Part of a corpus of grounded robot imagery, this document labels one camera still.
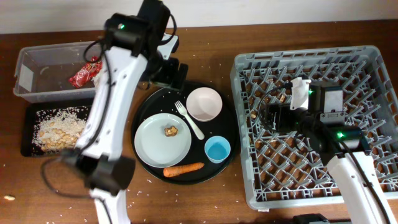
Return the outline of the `pink bowl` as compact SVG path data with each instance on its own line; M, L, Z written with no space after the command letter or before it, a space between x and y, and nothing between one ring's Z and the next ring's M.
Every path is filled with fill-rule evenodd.
M216 118L223 107L220 94L208 87L193 90L186 100L187 111L196 120L201 122L211 121Z

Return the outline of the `brown food scrap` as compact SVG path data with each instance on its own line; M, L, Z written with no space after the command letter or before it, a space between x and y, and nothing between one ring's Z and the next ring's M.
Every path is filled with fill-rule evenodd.
M176 136L178 134L178 129L175 126L165 128L164 131L167 137Z

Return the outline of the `light grey plate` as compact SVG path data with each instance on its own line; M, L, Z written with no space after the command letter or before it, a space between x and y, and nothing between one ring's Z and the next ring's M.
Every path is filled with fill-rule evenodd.
M167 137L165 128L175 126L176 136ZM143 121L134 136L138 157L147 165L165 168L178 164L188 154L192 142L189 127L174 114L159 113Z

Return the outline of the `red snack wrapper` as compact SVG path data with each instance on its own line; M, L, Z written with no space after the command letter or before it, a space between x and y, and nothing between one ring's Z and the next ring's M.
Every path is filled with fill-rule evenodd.
M68 81L75 88L81 88L99 74L102 66L102 60L98 57L92 57L90 63L84 64Z

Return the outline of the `rice and peanut waste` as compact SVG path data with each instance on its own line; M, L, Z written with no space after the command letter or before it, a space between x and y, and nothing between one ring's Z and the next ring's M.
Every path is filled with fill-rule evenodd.
M74 147L86 126L89 112L87 106L37 111L32 144L44 153Z

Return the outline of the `white tissue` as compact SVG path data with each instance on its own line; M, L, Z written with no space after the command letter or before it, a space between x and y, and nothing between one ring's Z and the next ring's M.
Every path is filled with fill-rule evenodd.
M97 90L100 86L101 76L103 74L103 69L101 69L92 79L91 81L94 84L94 88Z

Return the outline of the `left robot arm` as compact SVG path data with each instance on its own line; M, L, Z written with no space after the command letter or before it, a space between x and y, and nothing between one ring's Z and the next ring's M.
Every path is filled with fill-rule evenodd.
M122 154L123 134L138 83L180 90L186 79L188 66L172 56L178 36L165 32L173 21L162 1L144 0L137 15L115 13L105 22L104 65L86 126L56 157L83 179L100 223L129 223L126 189L136 163Z

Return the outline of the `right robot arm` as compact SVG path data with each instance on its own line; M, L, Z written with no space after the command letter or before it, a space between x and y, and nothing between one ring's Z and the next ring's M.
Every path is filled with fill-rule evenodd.
M292 103L258 107L263 127L277 133L295 131L308 138L337 184L352 223L396 223L363 131L345 124L342 87L313 82L304 89L307 107Z

